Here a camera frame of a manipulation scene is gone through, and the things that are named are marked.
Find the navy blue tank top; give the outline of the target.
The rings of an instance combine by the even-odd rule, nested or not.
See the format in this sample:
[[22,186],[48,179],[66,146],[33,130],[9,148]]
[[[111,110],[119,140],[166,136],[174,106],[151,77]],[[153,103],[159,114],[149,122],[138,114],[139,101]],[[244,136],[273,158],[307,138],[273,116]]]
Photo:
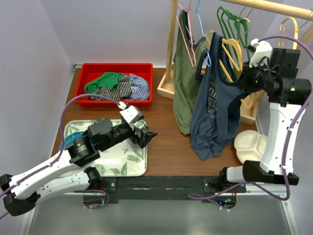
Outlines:
[[240,126],[241,99],[245,97],[235,81],[223,37],[214,32],[209,50],[211,66],[205,74],[196,71],[200,87],[190,124],[191,147],[202,161],[220,156]]

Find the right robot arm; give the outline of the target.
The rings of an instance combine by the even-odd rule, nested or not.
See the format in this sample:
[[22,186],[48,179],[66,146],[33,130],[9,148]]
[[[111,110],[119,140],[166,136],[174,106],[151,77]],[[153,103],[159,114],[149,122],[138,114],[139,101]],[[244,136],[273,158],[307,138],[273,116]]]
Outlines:
[[293,153],[297,131],[312,96],[308,79],[297,78],[300,50],[274,48],[256,65],[244,64],[239,79],[245,92],[265,91],[270,109],[268,140],[260,161],[246,160],[242,166],[225,167],[216,185],[230,192],[236,183],[269,183],[296,186]]

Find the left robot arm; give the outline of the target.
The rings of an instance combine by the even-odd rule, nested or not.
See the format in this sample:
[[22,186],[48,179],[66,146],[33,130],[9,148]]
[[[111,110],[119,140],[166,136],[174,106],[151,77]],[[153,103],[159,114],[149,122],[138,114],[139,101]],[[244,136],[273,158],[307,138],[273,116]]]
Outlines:
[[100,193],[105,199],[98,208],[106,206],[110,197],[93,162],[100,158],[101,152],[125,140],[144,148],[156,135],[125,120],[119,125],[105,118],[96,120],[82,135],[63,144],[59,153],[47,161],[19,175],[1,176],[3,192],[0,196],[6,213],[19,216],[38,203],[69,192]]

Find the green hanger back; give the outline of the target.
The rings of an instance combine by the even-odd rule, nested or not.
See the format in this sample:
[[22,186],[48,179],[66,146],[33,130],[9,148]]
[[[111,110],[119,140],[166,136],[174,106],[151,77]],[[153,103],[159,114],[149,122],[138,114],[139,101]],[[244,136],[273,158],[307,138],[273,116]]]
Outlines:
[[242,48],[246,51],[247,60],[251,60],[251,53],[249,50],[248,34],[250,31],[250,20],[245,17],[241,17],[243,10],[240,15],[237,16],[233,13],[229,13],[228,25],[230,26],[231,35],[233,39],[236,39]]

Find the olive green tank top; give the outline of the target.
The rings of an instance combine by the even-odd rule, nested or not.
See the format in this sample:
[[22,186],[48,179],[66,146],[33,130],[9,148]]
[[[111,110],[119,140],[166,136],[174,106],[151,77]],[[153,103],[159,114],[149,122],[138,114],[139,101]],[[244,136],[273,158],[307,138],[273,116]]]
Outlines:
[[[189,30],[187,25],[187,14],[183,10],[179,13],[179,22],[188,46],[191,46]],[[173,98],[173,112],[177,125],[182,134],[190,133],[192,113],[197,100],[200,81],[196,79],[196,72],[201,72],[203,62],[208,52],[206,38],[201,37],[198,42],[193,42],[193,49],[196,55],[196,66],[193,68],[183,41],[182,33],[179,29],[176,42],[176,53],[174,56],[173,80],[175,94]]]

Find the yellow notched hanger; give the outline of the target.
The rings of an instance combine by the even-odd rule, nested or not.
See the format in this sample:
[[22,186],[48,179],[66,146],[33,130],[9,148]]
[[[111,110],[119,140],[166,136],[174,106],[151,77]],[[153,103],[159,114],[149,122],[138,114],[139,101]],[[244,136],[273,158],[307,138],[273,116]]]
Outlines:
[[302,41],[307,46],[313,39],[313,29],[306,26],[310,23],[307,20],[305,23],[299,24],[294,17],[286,17],[280,23],[279,33],[281,36],[291,36],[295,39]]

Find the leaf pattern tray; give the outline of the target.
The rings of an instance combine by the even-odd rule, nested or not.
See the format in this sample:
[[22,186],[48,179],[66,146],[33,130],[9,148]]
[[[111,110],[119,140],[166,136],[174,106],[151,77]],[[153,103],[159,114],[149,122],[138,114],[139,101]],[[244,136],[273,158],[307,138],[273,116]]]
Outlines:
[[[73,120],[64,127],[64,137],[76,131],[86,131],[94,120]],[[141,176],[147,170],[147,147],[131,145],[127,140],[100,153],[92,164],[102,177]]]

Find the wooden clothes rack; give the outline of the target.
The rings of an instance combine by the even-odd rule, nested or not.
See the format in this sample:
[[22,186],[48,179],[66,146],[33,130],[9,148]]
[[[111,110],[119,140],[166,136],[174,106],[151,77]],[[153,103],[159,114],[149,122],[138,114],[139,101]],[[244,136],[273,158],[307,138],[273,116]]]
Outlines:
[[[303,20],[312,21],[313,12],[309,9],[286,5],[282,3],[276,3],[269,0],[230,0],[229,3],[242,5],[244,7],[250,7],[251,9],[259,9],[267,12],[277,13],[286,15],[288,17],[299,18]],[[166,60],[166,71],[157,87],[157,94],[163,97],[173,99],[175,94],[174,80],[172,73],[172,56],[173,56],[173,45],[174,35],[176,28],[176,17],[175,10],[178,6],[178,1],[171,1],[170,20],[169,20],[169,36],[167,46],[167,60]],[[252,125],[256,122],[257,111],[259,106],[259,100],[263,97],[262,92],[258,92],[255,99],[255,104],[251,109],[241,108],[241,120],[243,123]]]

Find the blue white striped garment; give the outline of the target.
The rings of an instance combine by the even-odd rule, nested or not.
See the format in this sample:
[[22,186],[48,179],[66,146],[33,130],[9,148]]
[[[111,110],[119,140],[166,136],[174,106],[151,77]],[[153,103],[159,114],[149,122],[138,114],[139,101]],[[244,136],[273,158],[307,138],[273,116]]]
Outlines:
[[150,86],[148,82],[135,74],[129,74],[131,79],[132,93],[127,98],[128,100],[149,100],[150,98]]

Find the black white striped garment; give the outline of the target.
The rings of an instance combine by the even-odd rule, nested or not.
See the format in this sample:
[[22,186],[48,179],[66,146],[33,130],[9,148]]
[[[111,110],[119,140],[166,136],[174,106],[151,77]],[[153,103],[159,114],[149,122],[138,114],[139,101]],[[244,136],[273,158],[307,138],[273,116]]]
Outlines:
[[108,87],[101,86],[93,92],[93,94],[103,95],[113,100],[123,100],[128,98],[132,93],[133,89],[129,75],[119,78],[118,83],[113,86],[112,90]]

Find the red plastic bin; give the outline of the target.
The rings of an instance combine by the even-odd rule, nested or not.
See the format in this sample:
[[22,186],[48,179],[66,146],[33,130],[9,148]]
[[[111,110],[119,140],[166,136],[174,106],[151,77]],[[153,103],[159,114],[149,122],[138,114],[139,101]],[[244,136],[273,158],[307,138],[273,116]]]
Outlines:
[[142,77],[149,85],[150,97],[148,100],[128,101],[136,107],[149,107],[153,98],[153,64],[151,63],[84,63],[77,81],[75,96],[84,94],[84,86],[104,74],[105,72],[120,72]]

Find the cream divided plate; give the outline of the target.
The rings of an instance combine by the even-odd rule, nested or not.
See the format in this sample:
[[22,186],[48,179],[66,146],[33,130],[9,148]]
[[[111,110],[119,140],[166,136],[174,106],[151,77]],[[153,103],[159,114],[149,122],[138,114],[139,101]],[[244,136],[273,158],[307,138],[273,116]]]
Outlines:
[[265,152],[267,136],[254,130],[240,132],[234,140],[236,156],[241,164],[246,160],[260,161]]

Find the green garment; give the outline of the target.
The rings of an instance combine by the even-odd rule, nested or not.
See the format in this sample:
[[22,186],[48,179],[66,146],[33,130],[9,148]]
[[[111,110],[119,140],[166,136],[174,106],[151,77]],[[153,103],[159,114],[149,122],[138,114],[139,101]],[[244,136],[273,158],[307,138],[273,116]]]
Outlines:
[[93,81],[87,83],[84,86],[84,92],[91,94],[95,92],[100,87],[109,88],[113,90],[113,88],[118,84],[119,78],[123,77],[124,74],[117,72],[105,72],[98,78]]

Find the blue dotted plate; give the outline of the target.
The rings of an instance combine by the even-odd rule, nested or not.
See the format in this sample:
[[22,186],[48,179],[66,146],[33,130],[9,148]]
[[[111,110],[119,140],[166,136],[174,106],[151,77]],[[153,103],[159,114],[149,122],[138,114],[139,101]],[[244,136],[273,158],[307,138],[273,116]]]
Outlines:
[[64,147],[62,148],[62,144],[59,145],[59,151],[61,151],[62,149],[68,149],[70,143],[72,143],[76,138],[86,135],[87,134],[85,131],[76,131],[73,132],[72,134],[69,134],[68,136],[65,137]]

